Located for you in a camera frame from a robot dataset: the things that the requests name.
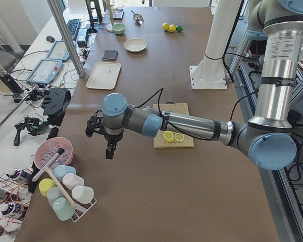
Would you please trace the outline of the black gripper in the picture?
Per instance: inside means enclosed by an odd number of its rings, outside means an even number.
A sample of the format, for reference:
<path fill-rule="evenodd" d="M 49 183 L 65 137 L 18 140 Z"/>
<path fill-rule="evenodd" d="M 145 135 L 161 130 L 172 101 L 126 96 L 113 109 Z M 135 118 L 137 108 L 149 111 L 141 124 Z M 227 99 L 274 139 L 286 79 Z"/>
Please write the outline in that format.
<path fill-rule="evenodd" d="M 85 134 L 87 137 L 92 137 L 94 133 L 104 135 L 104 125 L 103 125 L 103 117 L 98 116 L 101 110 L 97 110 L 93 116 L 87 121 Z M 106 159 L 113 159 L 114 152 L 116 150 L 116 143 L 115 142 L 108 142 L 106 148 Z"/>

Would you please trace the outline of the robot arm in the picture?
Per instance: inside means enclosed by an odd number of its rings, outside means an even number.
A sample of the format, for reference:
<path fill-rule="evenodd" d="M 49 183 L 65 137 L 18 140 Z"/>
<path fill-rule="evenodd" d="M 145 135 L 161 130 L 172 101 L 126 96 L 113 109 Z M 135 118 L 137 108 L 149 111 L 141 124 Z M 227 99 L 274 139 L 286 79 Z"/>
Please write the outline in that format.
<path fill-rule="evenodd" d="M 248 156 L 257 166 L 279 170 L 297 155 L 287 120 L 291 94 L 296 85 L 303 1 L 252 1 L 248 30 L 263 32 L 267 44 L 256 111 L 247 123 L 222 123 L 159 108 L 129 105 L 119 93 L 103 100 L 102 116 L 87 122 L 86 135 L 101 134 L 107 140 L 106 158 L 112 159 L 124 129 L 155 137 L 158 131 L 177 131 L 196 139 L 220 141 Z"/>

